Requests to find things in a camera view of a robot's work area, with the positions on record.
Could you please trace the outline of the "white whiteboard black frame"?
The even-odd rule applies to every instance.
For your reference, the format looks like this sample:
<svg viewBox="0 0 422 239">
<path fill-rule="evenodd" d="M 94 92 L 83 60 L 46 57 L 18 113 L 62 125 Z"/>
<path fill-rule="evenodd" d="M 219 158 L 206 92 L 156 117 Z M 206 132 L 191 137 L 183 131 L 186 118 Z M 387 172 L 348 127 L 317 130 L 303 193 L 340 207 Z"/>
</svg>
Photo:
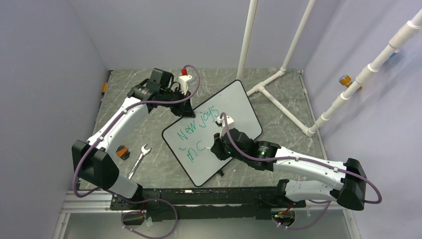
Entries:
<svg viewBox="0 0 422 239">
<path fill-rule="evenodd" d="M 221 161 L 206 147 L 221 128 L 215 123 L 222 112 L 234 119 L 235 127 L 256 139 L 263 132 L 261 123 L 240 80 L 235 80 L 195 107 L 195 118 L 180 118 L 162 131 L 162 138 L 193 185 L 200 187 L 231 159 Z"/>
</svg>

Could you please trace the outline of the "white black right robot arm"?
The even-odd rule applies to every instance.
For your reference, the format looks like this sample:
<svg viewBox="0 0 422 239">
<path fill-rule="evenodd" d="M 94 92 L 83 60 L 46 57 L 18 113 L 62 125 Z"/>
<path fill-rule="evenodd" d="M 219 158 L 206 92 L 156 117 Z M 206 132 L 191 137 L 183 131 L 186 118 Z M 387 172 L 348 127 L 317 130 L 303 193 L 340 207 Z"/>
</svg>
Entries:
<svg viewBox="0 0 422 239">
<path fill-rule="evenodd" d="M 325 161 L 276 143 L 254 141 L 235 128 L 224 135 L 215 133 L 211 152 L 221 161 L 234 158 L 256 170 L 286 171 L 307 177 L 308 181 L 304 183 L 279 181 L 274 200 L 281 207 L 302 200 L 323 200 L 336 201 L 354 211 L 364 209 L 367 177 L 357 159 Z"/>
</svg>

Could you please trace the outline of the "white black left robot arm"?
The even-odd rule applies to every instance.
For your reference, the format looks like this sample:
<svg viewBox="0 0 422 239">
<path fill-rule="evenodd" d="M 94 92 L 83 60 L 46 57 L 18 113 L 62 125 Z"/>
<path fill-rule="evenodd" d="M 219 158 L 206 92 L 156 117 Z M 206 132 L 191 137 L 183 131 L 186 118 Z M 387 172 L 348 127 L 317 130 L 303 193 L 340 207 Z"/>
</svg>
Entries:
<svg viewBox="0 0 422 239">
<path fill-rule="evenodd" d="M 188 68 L 197 71 L 193 65 L 185 65 L 181 69 L 180 80 L 175 80 L 168 71 L 154 68 L 149 78 L 129 90 L 118 111 L 98 132 L 85 141 L 75 141 L 72 145 L 72 189 L 75 196 L 83 198 L 92 193 L 78 193 L 78 179 L 83 179 L 95 185 L 96 189 L 123 198 L 130 209 L 142 205 L 143 187 L 121 174 L 114 155 L 135 126 L 157 107 L 169 108 L 177 117 L 195 118 L 190 99 L 198 88 L 189 90 L 187 82 L 193 77 L 188 74 Z"/>
</svg>

